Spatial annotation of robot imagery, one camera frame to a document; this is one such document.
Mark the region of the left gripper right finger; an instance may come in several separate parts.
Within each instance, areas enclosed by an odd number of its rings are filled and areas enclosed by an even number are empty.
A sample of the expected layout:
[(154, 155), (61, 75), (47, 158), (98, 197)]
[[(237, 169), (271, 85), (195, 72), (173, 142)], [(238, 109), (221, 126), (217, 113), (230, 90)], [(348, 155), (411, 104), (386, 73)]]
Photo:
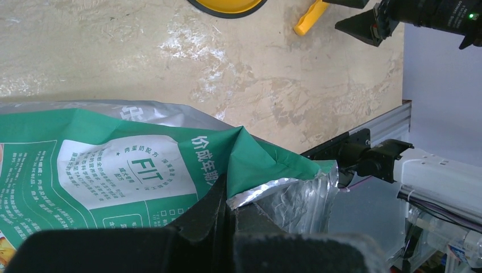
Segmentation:
[(290, 234), (257, 205), (226, 209), (226, 272), (385, 272), (378, 244), (358, 233)]

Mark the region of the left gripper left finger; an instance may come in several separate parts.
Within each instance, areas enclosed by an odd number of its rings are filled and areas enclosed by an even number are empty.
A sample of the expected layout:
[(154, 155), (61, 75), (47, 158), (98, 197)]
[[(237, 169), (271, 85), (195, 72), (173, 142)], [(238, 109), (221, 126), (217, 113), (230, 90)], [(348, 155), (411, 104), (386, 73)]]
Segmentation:
[(7, 272), (224, 272), (226, 176), (165, 227), (47, 230), (27, 238)]

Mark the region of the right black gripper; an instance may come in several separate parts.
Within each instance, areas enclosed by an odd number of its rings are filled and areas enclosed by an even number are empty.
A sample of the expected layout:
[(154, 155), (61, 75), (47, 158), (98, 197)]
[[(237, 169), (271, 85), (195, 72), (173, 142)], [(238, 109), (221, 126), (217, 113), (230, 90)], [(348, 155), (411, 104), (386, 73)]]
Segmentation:
[[(369, 0), (323, 0), (333, 5), (353, 9), (363, 9)], [(390, 1), (376, 3), (372, 10), (341, 20), (335, 24), (335, 29), (361, 42), (378, 47), (385, 39), (392, 36), (399, 24), (390, 17)]]

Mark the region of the yellow plastic scoop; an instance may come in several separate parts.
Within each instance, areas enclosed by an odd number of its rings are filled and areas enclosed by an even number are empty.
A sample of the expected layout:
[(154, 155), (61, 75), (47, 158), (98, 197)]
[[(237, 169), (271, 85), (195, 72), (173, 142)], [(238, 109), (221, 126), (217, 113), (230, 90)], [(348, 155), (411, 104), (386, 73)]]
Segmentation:
[(307, 12), (300, 17), (297, 24), (293, 27), (293, 31), (298, 36), (305, 36), (325, 13), (329, 5), (329, 3), (322, 0), (314, 1), (314, 3), (308, 8)]

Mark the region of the green dog food bag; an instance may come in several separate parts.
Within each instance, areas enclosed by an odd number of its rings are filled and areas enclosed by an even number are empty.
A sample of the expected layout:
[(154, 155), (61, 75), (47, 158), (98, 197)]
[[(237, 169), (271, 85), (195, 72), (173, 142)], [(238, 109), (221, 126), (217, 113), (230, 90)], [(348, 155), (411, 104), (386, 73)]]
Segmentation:
[(227, 204), (256, 202), (290, 233), (317, 233), (338, 193), (311, 161), (186, 105), (1, 103), (1, 267), (37, 231), (160, 228), (227, 177)]

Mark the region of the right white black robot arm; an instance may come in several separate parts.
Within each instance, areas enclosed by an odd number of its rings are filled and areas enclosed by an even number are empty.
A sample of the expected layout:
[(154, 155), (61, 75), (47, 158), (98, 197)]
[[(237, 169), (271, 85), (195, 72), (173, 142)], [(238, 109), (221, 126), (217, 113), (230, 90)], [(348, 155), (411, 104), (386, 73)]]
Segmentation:
[[(399, 23), (461, 35), (460, 49), (481, 46), (480, 1), (381, 1), (372, 10), (341, 20), (337, 30), (379, 46)], [(374, 147), (344, 143), (340, 170), (400, 183), (401, 197), (435, 210), (481, 215), (481, 168), (388, 139)]]

